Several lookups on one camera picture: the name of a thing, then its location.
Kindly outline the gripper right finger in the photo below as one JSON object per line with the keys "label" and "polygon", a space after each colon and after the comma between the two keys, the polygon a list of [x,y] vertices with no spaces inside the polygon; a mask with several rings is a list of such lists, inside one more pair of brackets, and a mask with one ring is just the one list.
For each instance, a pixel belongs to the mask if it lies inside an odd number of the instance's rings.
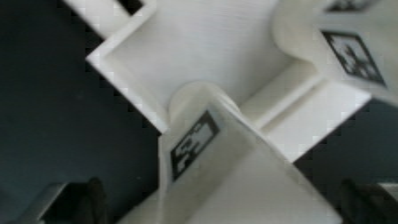
{"label": "gripper right finger", "polygon": [[359,184],[344,179],[337,208],[343,224],[398,224],[398,182]]}

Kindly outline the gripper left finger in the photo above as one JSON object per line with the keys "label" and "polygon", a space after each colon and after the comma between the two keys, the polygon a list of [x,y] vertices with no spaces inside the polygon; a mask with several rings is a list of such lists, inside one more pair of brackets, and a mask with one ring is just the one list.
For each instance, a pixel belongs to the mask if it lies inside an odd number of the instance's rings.
{"label": "gripper left finger", "polygon": [[50,184],[16,224],[110,224],[101,180]]}

